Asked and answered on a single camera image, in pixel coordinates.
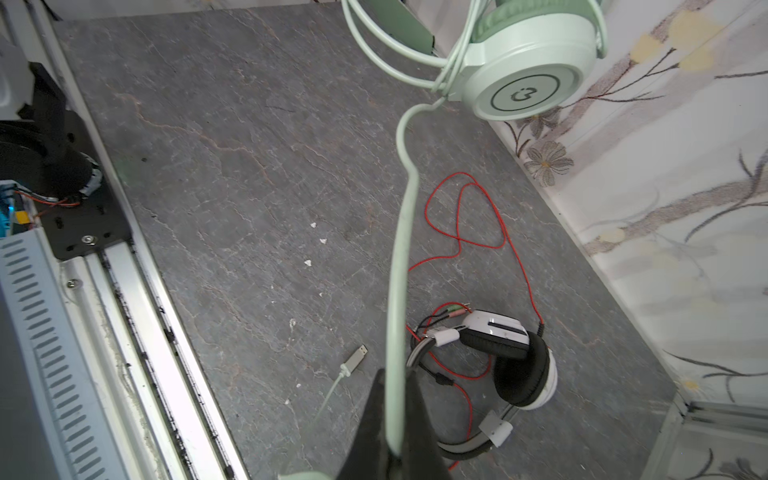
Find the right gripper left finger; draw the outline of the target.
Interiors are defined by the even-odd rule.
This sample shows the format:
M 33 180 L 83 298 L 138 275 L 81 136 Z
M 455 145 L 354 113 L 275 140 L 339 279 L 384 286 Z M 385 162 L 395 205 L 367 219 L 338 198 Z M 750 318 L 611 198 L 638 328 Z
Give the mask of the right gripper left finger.
M 380 369 L 373 379 L 356 435 L 337 479 L 387 479 L 389 462 L 385 436 L 385 370 Z

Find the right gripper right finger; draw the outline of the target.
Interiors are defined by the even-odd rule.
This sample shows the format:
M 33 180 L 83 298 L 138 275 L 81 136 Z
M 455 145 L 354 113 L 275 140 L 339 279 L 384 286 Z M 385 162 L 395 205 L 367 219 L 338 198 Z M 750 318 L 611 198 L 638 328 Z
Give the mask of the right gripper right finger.
M 403 479 L 449 480 L 416 373 L 406 376 L 405 433 L 401 453 Z

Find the green white headphones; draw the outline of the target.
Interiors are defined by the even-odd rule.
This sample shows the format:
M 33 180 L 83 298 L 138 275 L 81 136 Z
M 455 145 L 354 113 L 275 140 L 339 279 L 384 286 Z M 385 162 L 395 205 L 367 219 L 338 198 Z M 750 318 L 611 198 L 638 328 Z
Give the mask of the green white headphones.
M 464 30 L 447 57 L 408 47 L 389 35 L 357 1 L 342 4 L 360 49 L 384 73 L 407 85 L 462 102 L 478 118 L 528 118 L 560 105 L 608 51 L 608 31 L 598 1 L 485 1 L 470 4 Z M 377 55 L 366 28 L 395 53 L 438 69 L 433 80 L 408 75 Z

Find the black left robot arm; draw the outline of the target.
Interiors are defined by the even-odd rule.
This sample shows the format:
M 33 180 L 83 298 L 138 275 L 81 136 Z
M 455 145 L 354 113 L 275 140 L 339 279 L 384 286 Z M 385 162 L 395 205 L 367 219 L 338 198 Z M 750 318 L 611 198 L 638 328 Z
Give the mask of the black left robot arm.
M 1 178 L 58 202 L 88 197 L 102 184 L 98 163 L 75 147 L 73 112 L 43 64 L 1 39 Z

